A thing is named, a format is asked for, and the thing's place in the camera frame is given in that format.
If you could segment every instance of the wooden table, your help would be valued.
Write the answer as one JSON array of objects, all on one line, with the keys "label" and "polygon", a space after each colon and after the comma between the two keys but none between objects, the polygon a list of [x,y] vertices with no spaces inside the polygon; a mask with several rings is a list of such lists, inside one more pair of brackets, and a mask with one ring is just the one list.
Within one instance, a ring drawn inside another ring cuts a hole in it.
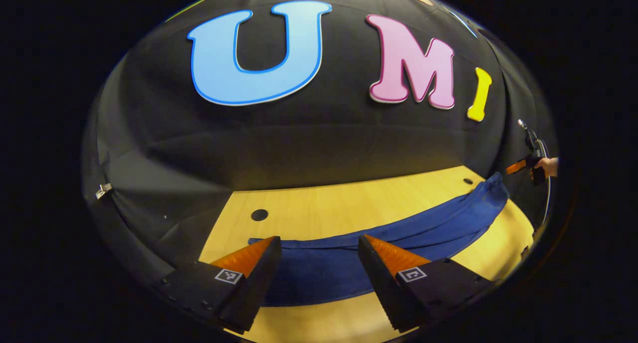
[{"label": "wooden table", "polygon": [[[251,237],[317,239],[396,222],[469,193],[481,181],[485,179],[459,166],[374,181],[235,191],[200,261],[209,263],[245,247]],[[257,209],[268,211],[265,220],[251,219]],[[503,278],[531,245],[532,232],[528,218],[509,200],[487,232],[453,259],[487,279]],[[327,304],[262,307],[242,337],[258,343],[382,343],[398,336],[376,294],[369,293]]]}]

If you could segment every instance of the black background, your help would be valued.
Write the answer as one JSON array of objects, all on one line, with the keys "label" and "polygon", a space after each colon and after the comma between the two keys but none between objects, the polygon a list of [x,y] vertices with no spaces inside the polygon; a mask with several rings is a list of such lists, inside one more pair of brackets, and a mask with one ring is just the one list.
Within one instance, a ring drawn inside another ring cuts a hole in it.
[{"label": "black background", "polygon": [[[634,102],[623,81],[634,54],[631,3],[444,1],[536,74],[555,110],[559,180],[580,179],[567,231],[540,270],[426,341],[627,341],[635,264],[622,251],[631,252],[636,234],[628,190],[635,145],[627,140]],[[5,202],[17,214],[4,220],[0,341],[219,341],[135,286],[102,245],[80,195],[91,100],[128,48],[194,0],[5,2],[2,168]],[[553,219],[564,220],[568,202],[558,204]]]}]

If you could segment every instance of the blue cloth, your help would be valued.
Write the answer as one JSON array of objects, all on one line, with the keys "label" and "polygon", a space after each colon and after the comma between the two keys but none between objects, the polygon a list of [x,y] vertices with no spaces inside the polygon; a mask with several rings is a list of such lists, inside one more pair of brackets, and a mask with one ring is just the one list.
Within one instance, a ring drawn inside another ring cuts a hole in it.
[{"label": "blue cloth", "polygon": [[[358,238],[369,234],[430,261],[452,257],[483,235],[509,193],[498,172],[474,191],[399,220],[341,236],[281,241],[283,249],[264,307],[312,305],[373,291],[358,258]],[[251,238],[248,243],[260,239]]]}]

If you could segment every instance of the human hand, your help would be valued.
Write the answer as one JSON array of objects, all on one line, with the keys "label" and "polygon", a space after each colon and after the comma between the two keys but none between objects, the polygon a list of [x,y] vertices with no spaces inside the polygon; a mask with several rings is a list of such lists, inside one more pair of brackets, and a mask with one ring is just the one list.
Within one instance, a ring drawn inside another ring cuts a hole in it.
[{"label": "human hand", "polygon": [[550,176],[558,177],[558,157],[554,157],[553,159],[543,157],[540,161],[538,161],[534,168],[543,168],[543,170],[545,170],[545,178]]}]

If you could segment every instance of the letter u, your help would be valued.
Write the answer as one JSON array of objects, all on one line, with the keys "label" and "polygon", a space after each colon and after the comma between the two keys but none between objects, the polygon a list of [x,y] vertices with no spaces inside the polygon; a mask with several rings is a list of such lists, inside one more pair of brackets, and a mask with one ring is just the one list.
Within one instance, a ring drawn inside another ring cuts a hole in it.
[{"label": "letter u", "polygon": [[312,0],[275,5],[273,14],[286,18],[286,57],[274,68],[260,71],[244,70],[237,63],[239,24],[253,16],[252,11],[235,11],[202,23],[187,36],[193,40],[191,73],[196,91],[215,104],[240,106],[277,100],[303,88],[321,66],[321,15],[330,11],[330,4]]}]

